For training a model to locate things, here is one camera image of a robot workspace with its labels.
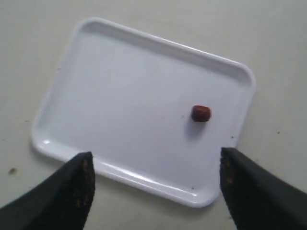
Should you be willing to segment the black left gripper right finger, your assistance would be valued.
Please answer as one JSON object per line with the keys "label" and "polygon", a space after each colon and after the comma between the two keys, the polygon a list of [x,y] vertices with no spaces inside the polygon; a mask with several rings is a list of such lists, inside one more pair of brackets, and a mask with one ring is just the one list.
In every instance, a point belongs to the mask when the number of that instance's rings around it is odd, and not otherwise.
{"label": "black left gripper right finger", "polygon": [[235,148],[222,148],[220,188],[238,230],[305,230],[307,195]]}

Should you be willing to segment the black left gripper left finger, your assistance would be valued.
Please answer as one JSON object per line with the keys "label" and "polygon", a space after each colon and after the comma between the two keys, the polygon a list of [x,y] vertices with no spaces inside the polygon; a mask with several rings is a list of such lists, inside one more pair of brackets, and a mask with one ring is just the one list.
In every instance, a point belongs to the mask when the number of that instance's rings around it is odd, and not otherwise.
{"label": "black left gripper left finger", "polygon": [[91,152],[79,153],[50,177],[0,209],[2,230],[82,230],[95,193]]}

